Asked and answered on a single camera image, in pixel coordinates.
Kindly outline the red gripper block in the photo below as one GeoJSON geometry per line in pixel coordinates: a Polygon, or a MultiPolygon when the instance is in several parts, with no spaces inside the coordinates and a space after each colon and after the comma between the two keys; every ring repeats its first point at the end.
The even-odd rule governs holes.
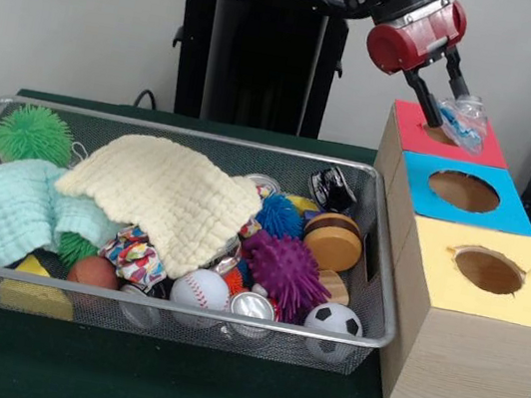
{"type": "Polygon", "coordinates": [[[369,58],[386,74],[403,71],[430,128],[443,125],[437,100],[419,75],[429,61],[445,54],[449,86],[455,99],[469,97],[461,70],[459,51],[452,49],[466,33],[467,18],[463,6],[454,0],[435,0],[396,20],[379,23],[366,38],[369,58]]]}

